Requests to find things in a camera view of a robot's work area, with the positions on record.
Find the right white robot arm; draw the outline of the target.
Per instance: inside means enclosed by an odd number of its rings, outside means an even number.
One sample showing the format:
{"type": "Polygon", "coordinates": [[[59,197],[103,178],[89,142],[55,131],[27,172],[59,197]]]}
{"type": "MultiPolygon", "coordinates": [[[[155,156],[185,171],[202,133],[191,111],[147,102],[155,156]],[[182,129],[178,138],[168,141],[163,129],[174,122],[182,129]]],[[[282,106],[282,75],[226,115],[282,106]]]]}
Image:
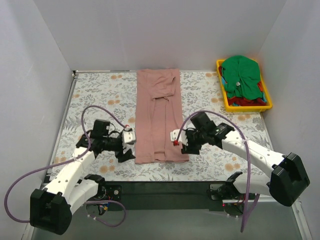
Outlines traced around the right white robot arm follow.
{"type": "Polygon", "coordinates": [[[273,197],[283,206],[290,207],[310,185],[304,164],[297,154],[284,155],[246,139],[232,122],[216,125],[207,110],[194,112],[187,118],[192,128],[179,128],[170,133],[175,146],[181,144],[181,153],[198,155],[203,145],[216,146],[245,159],[264,174],[252,176],[250,171],[237,171],[222,185],[211,188],[214,199],[248,200],[250,196],[273,197]]]}

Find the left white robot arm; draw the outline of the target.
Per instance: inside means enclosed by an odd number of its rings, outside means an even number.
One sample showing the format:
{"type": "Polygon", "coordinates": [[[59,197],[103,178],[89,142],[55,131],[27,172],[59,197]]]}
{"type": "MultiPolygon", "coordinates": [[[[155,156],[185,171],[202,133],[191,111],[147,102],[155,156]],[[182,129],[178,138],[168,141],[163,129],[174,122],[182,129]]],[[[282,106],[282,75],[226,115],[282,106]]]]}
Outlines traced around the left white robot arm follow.
{"type": "Polygon", "coordinates": [[[57,235],[66,232],[73,214],[83,205],[98,207],[103,215],[111,203],[118,204],[122,188],[111,185],[98,174],[83,176],[99,154],[114,152],[120,163],[135,156],[128,147],[136,142],[133,128],[125,125],[118,132],[110,130],[111,123],[97,119],[93,129],[85,131],[75,145],[71,162],[67,163],[44,188],[35,189],[30,196],[30,225],[57,235]]]}

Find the pink t shirt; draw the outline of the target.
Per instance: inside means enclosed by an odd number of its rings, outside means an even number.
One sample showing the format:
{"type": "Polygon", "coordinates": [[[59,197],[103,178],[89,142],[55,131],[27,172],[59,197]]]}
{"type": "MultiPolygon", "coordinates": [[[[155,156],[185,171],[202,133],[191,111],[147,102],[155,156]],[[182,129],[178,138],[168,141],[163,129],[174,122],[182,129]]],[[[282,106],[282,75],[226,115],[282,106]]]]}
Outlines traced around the pink t shirt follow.
{"type": "Polygon", "coordinates": [[[142,69],[136,77],[135,163],[189,161],[170,136],[183,123],[179,69],[142,69]]]}

